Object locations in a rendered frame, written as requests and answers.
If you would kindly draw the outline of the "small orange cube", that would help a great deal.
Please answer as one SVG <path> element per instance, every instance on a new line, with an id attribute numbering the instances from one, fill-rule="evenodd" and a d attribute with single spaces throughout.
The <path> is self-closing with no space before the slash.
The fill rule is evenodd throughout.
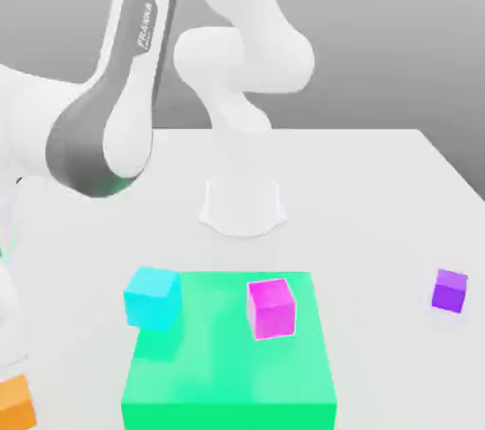
<path id="1" fill-rule="evenodd" d="M 0 383 L 0 430 L 29 430 L 37 425 L 24 374 Z"/>

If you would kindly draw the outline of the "large green box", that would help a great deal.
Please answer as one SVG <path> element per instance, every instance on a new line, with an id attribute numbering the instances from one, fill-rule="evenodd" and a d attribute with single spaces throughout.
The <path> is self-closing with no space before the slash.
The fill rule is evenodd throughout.
<path id="1" fill-rule="evenodd" d="M 250 281 L 285 278 L 296 331 L 256 340 Z M 185 272 L 167 332 L 139 332 L 121 398 L 124 430 L 334 430 L 337 400 L 307 272 Z"/>

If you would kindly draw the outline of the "small purple cube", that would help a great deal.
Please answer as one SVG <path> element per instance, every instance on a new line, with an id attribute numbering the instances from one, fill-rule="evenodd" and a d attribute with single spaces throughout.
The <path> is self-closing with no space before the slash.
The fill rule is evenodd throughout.
<path id="1" fill-rule="evenodd" d="M 432 306 L 460 314 L 466 296 L 467 282 L 467 275 L 440 268 L 432 295 Z"/>

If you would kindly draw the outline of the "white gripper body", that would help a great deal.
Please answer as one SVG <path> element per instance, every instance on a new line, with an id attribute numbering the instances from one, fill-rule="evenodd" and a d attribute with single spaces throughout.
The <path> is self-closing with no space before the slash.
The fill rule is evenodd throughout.
<path id="1" fill-rule="evenodd" d="M 27 359 L 27 325 L 18 291 L 0 260 L 0 368 L 19 368 Z"/>

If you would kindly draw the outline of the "small magenta cube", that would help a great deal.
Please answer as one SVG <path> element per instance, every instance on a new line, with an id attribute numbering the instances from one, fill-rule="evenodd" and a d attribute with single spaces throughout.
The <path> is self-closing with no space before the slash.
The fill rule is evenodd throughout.
<path id="1" fill-rule="evenodd" d="M 296 331 L 296 299 L 286 278 L 248 282 L 246 312 L 256 340 L 290 336 Z"/>

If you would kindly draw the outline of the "small cyan cube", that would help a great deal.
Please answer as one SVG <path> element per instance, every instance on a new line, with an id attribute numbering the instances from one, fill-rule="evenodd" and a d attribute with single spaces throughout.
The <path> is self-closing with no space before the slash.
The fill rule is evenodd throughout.
<path id="1" fill-rule="evenodd" d="M 127 323 L 150 331 L 169 331 L 182 308 L 181 273 L 139 267 L 123 291 Z"/>

